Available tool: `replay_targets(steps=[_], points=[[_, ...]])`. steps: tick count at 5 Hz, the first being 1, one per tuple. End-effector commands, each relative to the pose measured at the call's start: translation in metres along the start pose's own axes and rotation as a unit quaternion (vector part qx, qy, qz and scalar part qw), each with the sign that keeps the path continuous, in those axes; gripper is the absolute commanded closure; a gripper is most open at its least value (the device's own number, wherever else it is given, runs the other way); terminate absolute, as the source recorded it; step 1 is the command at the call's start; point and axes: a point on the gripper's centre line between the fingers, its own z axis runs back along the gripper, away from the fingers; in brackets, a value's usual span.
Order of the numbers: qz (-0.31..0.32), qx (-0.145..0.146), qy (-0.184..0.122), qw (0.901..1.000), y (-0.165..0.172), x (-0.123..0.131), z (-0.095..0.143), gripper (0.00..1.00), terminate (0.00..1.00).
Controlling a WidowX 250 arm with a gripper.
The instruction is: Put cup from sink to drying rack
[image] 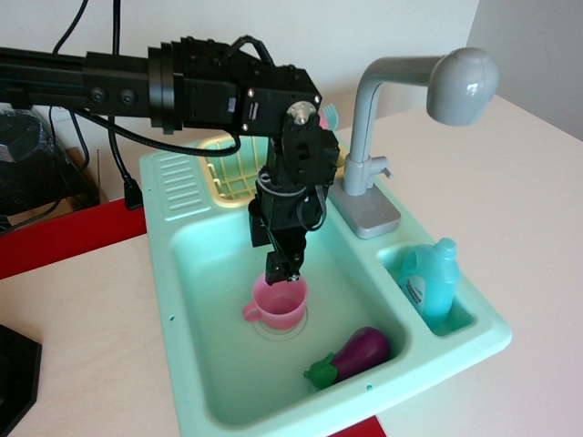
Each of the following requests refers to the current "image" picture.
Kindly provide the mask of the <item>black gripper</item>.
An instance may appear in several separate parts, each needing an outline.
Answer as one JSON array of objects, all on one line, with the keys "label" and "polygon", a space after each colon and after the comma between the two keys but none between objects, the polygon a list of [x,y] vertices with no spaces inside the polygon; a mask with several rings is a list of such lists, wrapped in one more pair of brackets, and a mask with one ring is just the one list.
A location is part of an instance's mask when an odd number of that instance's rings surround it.
[{"label": "black gripper", "polygon": [[255,181],[256,194],[248,206],[251,245],[270,244],[265,265],[265,282],[272,286],[300,279],[306,234],[322,227],[327,216],[327,187],[295,186],[287,181],[277,185],[266,167]]}]

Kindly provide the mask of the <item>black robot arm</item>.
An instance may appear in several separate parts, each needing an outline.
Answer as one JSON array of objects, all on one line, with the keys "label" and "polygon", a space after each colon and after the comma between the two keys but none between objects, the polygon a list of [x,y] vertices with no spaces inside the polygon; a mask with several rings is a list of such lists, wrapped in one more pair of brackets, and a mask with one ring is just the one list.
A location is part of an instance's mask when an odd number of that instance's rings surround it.
[{"label": "black robot arm", "polygon": [[185,37],[146,57],[88,53],[65,56],[5,48],[1,99],[16,109],[63,107],[122,137],[116,117],[148,118],[170,135],[182,128],[268,141],[267,160],[249,207],[251,243],[271,245],[265,279],[300,277],[306,235],[326,218],[325,200],[340,154],[320,124],[320,94],[308,73],[277,66],[265,45],[243,36],[232,44]]}]

